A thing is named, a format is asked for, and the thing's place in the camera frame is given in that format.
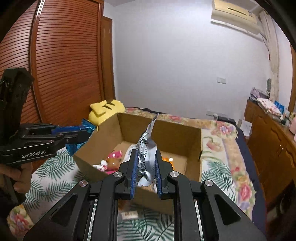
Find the floral bedspread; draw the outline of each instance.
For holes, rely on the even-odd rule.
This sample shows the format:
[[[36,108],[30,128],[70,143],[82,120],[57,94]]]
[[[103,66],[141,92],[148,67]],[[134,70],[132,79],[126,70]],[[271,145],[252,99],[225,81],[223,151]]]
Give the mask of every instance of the floral bedspread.
[[[126,108],[126,113],[149,118],[154,116],[154,114],[136,108]],[[237,137],[235,127],[219,121],[189,119],[168,114],[160,114],[158,119],[202,130],[202,181],[213,180],[251,219],[255,190],[235,141]],[[21,240],[34,223],[83,179],[85,176],[79,171],[65,148],[60,150],[56,157],[48,159],[33,173],[31,189],[26,194],[26,201],[15,207],[7,218],[12,233]],[[146,208],[138,208],[138,211],[143,214],[141,218],[124,221],[118,225],[119,240],[129,240],[135,236],[137,240],[144,241],[173,240],[171,216]]]

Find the air conditioner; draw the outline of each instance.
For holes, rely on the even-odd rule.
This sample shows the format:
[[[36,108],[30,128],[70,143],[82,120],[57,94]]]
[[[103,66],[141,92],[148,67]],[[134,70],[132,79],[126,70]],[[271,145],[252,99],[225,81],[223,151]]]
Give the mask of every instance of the air conditioner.
[[[213,0],[211,19],[243,28],[253,34],[260,33],[255,14],[235,4],[222,0]]]

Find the curtain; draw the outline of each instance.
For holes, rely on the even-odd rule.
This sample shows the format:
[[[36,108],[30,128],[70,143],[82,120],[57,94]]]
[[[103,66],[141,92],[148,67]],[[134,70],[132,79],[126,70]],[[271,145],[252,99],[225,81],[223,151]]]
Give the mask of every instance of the curtain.
[[[265,11],[262,11],[260,13],[260,18],[267,40],[272,72],[269,99],[274,102],[275,100],[279,100],[279,44],[277,40],[276,29],[271,16]]]

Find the silver bolt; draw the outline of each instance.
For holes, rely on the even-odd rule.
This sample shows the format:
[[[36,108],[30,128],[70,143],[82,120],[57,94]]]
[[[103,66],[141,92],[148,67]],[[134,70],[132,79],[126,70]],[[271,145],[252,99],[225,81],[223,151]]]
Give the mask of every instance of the silver bolt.
[[[213,186],[213,181],[212,180],[205,180],[205,185],[207,185],[208,187]]]
[[[114,177],[121,177],[122,176],[122,172],[114,172],[113,173]]]
[[[173,171],[173,172],[170,172],[170,176],[171,176],[171,177],[177,177],[177,176],[179,176],[179,173]]]
[[[85,186],[87,186],[87,184],[88,184],[88,182],[85,180],[82,180],[79,182],[79,186],[81,186],[81,187],[85,187]]]

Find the wooden dresser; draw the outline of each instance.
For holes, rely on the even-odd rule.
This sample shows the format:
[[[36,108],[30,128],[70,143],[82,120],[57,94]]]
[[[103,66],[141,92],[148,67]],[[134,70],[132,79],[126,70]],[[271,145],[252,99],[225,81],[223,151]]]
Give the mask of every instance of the wooden dresser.
[[[285,188],[296,180],[296,142],[288,127],[273,121],[248,100],[245,120],[252,123],[248,147],[257,166],[259,180],[271,207]]]

